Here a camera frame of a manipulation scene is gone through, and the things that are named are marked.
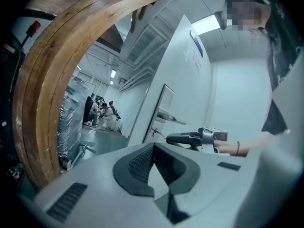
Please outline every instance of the woman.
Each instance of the woman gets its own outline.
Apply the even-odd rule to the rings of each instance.
[[[227,19],[238,30],[250,30],[266,36],[269,43],[268,72],[272,90],[286,77],[299,53],[303,41],[293,26],[287,12],[277,0],[225,0]],[[268,144],[275,135],[283,133],[287,126],[274,101],[262,128],[269,135],[252,143],[229,144],[215,140],[219,153],[246,156],[250,149]]]
[[[84,112],[84,119],[83,119],[83,123],[88,121],[88,117],[90,115],[90,110],[92,108],[93,105],[93,100],[91,97],[87,97],[86,102],[85,102],[85,112]]]
[[[116,115],[116,110],[115,110],[115,108],[114,108],[114,106],[113,106],[113,101],[110,101],[110,102],[109,102],[109,107],[112,108],[113,113]]]
[[[104,112],[100,115],[101,119],[99,121],[99,127],[102,127],[103,124],[106,122],[106,126],[110,128],[111,130],[115,129],[115,121],[116,116],[114,115],[114,112],[111,107],[107,107],[106,103],[102,104],[102,109]]]

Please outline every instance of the curved wooden beam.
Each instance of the curved wooden beam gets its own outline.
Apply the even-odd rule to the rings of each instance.
[[[157,0],[80,0],[60,13],[27,55],[13,100],[16,149],[32,184],[60,176],[59,109],[72,73],[88,48],[114,23]]]

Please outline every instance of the ceiling light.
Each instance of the ceiling light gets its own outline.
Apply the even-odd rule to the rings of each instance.
[[[214,14],[193,23],[192,26],[198,35],[220,28]]]
[[[116,74],[116,70],[112,70],[112,73],[111,73],[111,78],[114,78],[115,77],[115,74]]]

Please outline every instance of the plastic wrap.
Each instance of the plastic wrap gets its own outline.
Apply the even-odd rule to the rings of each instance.
[[[88,86],[78,77],[72,77],[61,103],[57,127],[57,152],[59,157],[68,157],[78,148]]]

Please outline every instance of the gray floor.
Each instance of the gray floor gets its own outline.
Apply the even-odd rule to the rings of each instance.
[[[122,135],[117,135],[117,133],[111,134],[83,127],[81,131],[81,140],[96,143],[95,147],[91,148],[95,150],[96,153],[87,150],[80,160],[83,161],[99,154],[105,154],[125,148],[128,139]]]

